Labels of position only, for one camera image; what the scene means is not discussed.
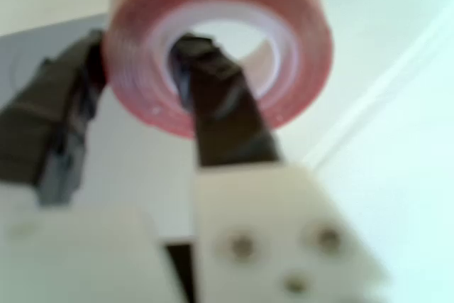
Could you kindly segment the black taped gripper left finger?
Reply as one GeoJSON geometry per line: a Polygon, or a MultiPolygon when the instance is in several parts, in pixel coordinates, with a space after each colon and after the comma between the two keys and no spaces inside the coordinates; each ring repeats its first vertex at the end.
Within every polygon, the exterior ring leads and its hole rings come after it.
{"type": "Polygon", "coordinates": [[[104,32],[92,30],[45,58],[1,109],[1,181],[25,185],[39,206],[64,206],[79,189],[90,122],[107,85],[104,32]]]}

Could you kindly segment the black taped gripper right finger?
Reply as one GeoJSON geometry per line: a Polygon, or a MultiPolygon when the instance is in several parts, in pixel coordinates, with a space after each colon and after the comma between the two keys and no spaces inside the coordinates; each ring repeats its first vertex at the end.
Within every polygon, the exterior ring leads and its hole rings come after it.
{"type": "Polygon", "coordinates": [[[386,270],[311,173],[282,159],[242,68],[191,33],[169,67],[194,125],[195,300],[386,302],[386,270]]]}

